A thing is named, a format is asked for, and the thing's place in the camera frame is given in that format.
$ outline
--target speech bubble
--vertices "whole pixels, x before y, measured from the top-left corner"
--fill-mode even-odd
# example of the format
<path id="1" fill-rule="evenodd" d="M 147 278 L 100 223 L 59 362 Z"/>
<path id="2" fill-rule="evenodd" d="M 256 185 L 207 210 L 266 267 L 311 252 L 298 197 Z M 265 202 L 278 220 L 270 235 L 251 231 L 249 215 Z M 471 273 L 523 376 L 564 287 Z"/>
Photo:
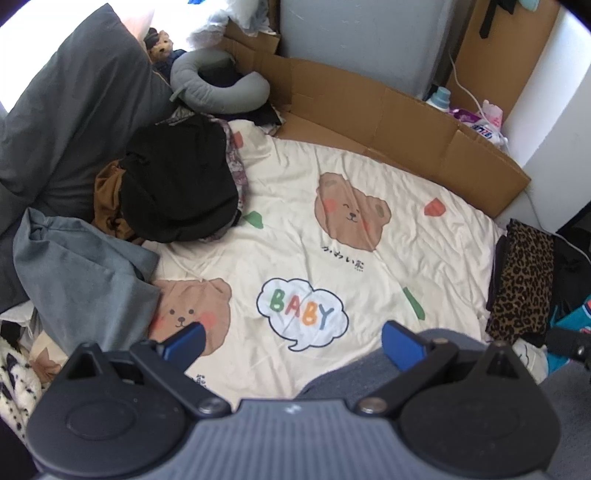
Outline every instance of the speech bubble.
<path id="1" fill-rule="evenodd" d="M 324 347 L 342 337 L 349 328 L 343 302 L 334 293 L 312 288 L 300 278 L 268 280 L 256 299 L 261 315 L 280 337 L 295 344 L 292 352 Z"/>

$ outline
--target green shape print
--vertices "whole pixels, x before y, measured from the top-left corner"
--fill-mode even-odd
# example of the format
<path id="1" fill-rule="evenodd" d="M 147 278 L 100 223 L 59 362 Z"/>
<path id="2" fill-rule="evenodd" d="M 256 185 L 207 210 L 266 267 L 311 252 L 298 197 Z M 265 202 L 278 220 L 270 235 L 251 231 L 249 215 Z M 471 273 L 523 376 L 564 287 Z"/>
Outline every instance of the green shape print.
<path id="1" fill-rule="evenodd" d="M 425 319 L 425 310 L 423 310 L 423 307 L 421 307 L 421 304 L 419 302 L 417 302 L 417 299 L 415 297 L 413 297 L 413 294 L 410 293 L 410 290 L 408 289 L 408 287 L 404 287 L 402 289 L 402 291 L 406 295 L 407 300 L 410 302 L 410 305 L 413 308 L 414 313 L 417 315 L 417 318 L 419 320 L 424 320 Z"/>
<path id="2" fill-rule="evenodd" d="M 264 227 L 264 225 L 262 224 L 262 215 L 256 210 L 248 212 L 244 216 L 244 219 L 248 223 L 250 223 L 254 228 L 258 228 L 259 230 L 261 230 Z"/>

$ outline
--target teddy bear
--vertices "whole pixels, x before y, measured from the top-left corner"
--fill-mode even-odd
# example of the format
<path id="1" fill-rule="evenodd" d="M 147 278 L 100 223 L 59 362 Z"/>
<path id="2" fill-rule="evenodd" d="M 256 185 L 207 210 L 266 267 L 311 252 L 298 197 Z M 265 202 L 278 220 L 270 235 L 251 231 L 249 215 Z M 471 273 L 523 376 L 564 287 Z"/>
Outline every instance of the teddy bear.
<path id="1" fill-rule="evenodd" d="M 386 201 L 364 194 L 338 173 L 320 176 L 314 212 L 329 237 L 368 252 L 378 246 L 392 218 Z"/>
<path id="2" fill-rule="evenodd" d="M 154 27 L 150 27 L 144 43 L 152 63 L 165 61 L 173 52 L 173 42 L 164 30 L 158 32 Z"/>
<path id="3" fill-rule="evenodd" d="M 162 342 L 190 323 L 199 322 L 205 328 L 205 350 L 211 355 L 220 348 L 230 329 L 230 299 L 232 289 L 221 278 L 214 280 L 156 280 L 161 290 L 158 308 L 148 337 Z"/>

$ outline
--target bed sheet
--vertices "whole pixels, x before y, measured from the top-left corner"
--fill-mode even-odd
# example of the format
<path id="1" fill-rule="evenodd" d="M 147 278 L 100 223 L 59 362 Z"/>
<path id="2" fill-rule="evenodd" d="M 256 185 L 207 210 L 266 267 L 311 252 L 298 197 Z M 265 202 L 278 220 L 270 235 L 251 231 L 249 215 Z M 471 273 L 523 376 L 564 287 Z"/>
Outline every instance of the bed sheet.
<path id="1" fill-rule="evenodd" d="M 201 320 L 217 339 L 187 375 L 236 406 L 294 397 L 380 347 L 388 319 L 482 340 L 501 234 L 490 218 L 361 155 L 230 125 L 249 178 L 240 224 L 211 244 L 144 244 L 161 255 L 156 279 L 217 292 L 215 302 L 164 303 L 152 324 L 154 338 Z"/>

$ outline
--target neck pillow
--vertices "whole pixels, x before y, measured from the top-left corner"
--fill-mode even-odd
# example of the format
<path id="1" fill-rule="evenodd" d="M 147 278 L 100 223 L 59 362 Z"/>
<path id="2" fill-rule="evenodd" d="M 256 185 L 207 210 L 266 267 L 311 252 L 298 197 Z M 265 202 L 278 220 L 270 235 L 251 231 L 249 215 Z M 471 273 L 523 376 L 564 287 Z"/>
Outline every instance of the neck pillow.
<path id="1" fill-rule="evenodd" d="M 243 113 L 260 108 L 269 98 L 271 87 L 259 73 L 252 72 L 227 88 L 214 87 L 199 76 L 203 67 L 233 63 L 222 50 L 204 48 L 190 51 L 173 63 L 170 85 L 171 100 L 180 98 L 195 112 Z"/>

